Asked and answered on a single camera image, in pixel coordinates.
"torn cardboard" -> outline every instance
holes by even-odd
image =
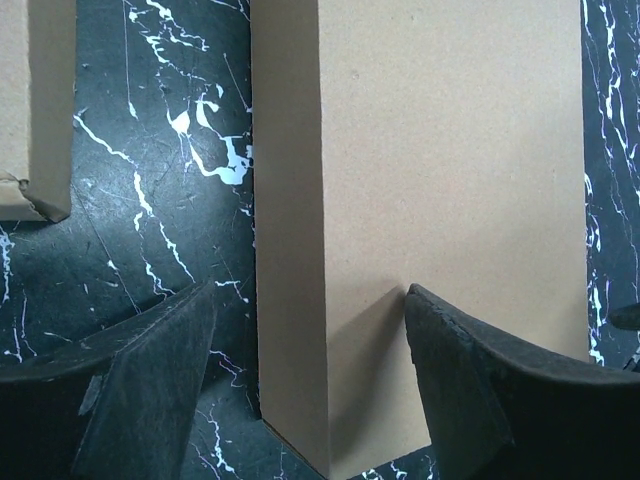
[[[580,5],[252,2],[260,399],[345,479],[429,443],[411,282],[587,359]]]
[[[71,211],[75,0],[0,2],[0,220]]]

